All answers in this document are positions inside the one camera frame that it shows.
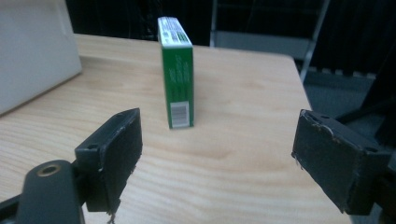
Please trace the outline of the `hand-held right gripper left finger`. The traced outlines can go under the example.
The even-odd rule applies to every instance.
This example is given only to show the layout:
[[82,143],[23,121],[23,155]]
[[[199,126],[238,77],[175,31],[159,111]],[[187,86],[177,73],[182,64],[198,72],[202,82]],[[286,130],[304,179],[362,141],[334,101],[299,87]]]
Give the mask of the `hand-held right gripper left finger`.
[[112,116],[75,148],[80,199],[89,212],[115,214],[142,155],[140,109]]

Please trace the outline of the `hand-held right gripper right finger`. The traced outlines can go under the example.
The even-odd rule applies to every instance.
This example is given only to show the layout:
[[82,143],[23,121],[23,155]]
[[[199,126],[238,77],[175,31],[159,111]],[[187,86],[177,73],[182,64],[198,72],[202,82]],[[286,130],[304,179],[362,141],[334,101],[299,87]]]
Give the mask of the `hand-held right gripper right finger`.
[[326,115],[302,110],[291,156],[341,212],[392,214],[392,152]]

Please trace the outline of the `black tripod stand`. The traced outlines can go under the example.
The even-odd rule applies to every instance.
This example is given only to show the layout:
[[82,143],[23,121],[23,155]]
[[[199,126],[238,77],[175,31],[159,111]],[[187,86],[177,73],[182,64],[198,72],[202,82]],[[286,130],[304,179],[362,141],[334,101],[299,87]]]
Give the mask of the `black tripod stand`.
[[396,147],[396,42],[382,63],[375,81],[361,107],[336,118],[349,123],[373,113],[385,116],[375,133],[377,142],[386,147]]

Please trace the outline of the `white plastic storage bin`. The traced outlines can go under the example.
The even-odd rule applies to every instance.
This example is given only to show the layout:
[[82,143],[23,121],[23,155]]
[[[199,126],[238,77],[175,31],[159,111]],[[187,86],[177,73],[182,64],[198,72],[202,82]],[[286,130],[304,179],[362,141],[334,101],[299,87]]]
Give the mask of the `white plastic storage bin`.
[[81,70],[65,0],[0,0],[0,115]]

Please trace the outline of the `white table frame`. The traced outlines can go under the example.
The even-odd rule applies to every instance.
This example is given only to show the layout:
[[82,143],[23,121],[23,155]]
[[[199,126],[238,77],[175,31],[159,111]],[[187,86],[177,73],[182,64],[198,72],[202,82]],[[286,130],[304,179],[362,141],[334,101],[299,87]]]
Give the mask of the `white table frame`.
[[213,0],[213,48],[290,56],[305,81],[331,0]]

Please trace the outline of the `green and white carton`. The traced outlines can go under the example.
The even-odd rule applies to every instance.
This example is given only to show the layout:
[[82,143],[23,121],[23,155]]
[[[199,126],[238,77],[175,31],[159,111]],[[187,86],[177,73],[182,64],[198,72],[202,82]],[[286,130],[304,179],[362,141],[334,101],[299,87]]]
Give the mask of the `green and white carton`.
[[177,18],[158,19],[163,82],[170,129],[194,124],[193,45]]

